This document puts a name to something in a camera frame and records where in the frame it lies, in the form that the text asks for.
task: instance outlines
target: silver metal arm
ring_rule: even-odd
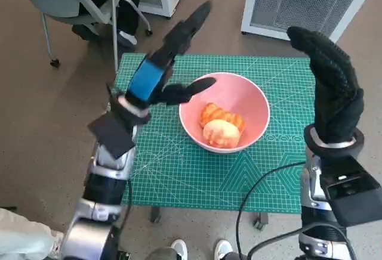
[[[317,135],[316,129],[310,130],[312,140],[316,145],[325,149],[342,149],[356,144],[353,138],[349,142],[325,144]],[[314,154],[309,146],[306,147],[306,164],[301,174],[301,220],[303,226],[315,221],[337,223],[330,204],[327,202],[321,187],[322,159]],[[335,231],[322,228],[310,233],[301,233],[298,237],[300,248],[310,258],[329,258],[351,260],[346,242],[336,240]]]
[[[130,103],[126,104],[126,100],[121,104],[133,114],[148,114],[148,110],[133,108]],[[140,126],[133,127],[134,142],[139,130]],[[120,158],[114,159],[105,146],[96,145],[88,169],[84,194],[78,201],[63,240],[62,259],[115,258],[119,228],[114,223],[122,212],[122,195],[133,169],[134,159],[135,147]],[[108,198],[110,194],[117,196],[118,203],[115,203],[115,199]]]

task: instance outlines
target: chair leg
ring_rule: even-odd
[[[135,3],[132,2],[132,0],[123,0],[125,2],[128,2],[134,9],[134,11],[137,12],[137,14],[142,18],[142,20],[144,21],[144,23],[146,23],[147,25],[147,29],[149,32],[151,32],[151,25],[149,23],[149,21],[147,20],[147,18],[143,15],[143,13],[137,8],[137,6],[135,5]]]
[[[91,32],[93,32],[95,35],[100,35],[96,29],[96,27],[92,24],[84,24],[88,29],[90,29]]]
[[[44,13],[41,13],[41,20],[42,20],[42,28],[44,29],[44,35],[45,35],[45,40],[47,42],[47,48],[48,48],[48,54],[49,54],[49,57],[51,59],[50,61],[50,65],[52,65],[53,67],[55,68],[59,68],[60,67],[60,60],[58,60],[53,52],[52,52],[52,49],[50,47],[50,40],[49,40],[49,33],[48,33],[48,26],[47,26],[47,19],[45,17],[45,14]]]
[[[112,18],[113,18],[113,54],[114,54],[114,71],[118,71],[118,47],[117,47],[117,17],[116,17],[116,4],[112,0]]]

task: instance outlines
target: bun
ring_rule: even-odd
[[[239,143],[240,132],[235,125],[216,119],[204,126],[203,137],[213,147],[235,148]]]
[[[225,111],[215,103],[208,103],[201,113],[199,121],[201,127],[204,128],[208,122],[216,119],[225,120],[232,125],[235,125],[239,129],[240,134],[243,133],[245,129],[245,122],[242,116]]]

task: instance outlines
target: table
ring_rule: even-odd
[[[126,90],[143,57],[123,55],[116,77],[118,88]],[[214,154],[186,134],[178,106],[153,106],[152,120],[137,141],[132,173],[135,205],[238,210],[244,195],[263,174],[305,159],[303,129],[313,122],[315,96],[309,59],[184,55],[177,58],[171,82],[186,84],[211,72],[240,74],[263,90],[270,104],[266,133],[244,151]],[[300,172],[301,166],[266,178],[245,210],[300,213]]]

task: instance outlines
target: black glove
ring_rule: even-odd
[[[349,56],[319,32],[290,27],[286,33],[292,47],[310,57],[319,138],[327,144],[350,141],[363,112],[363,89]]]

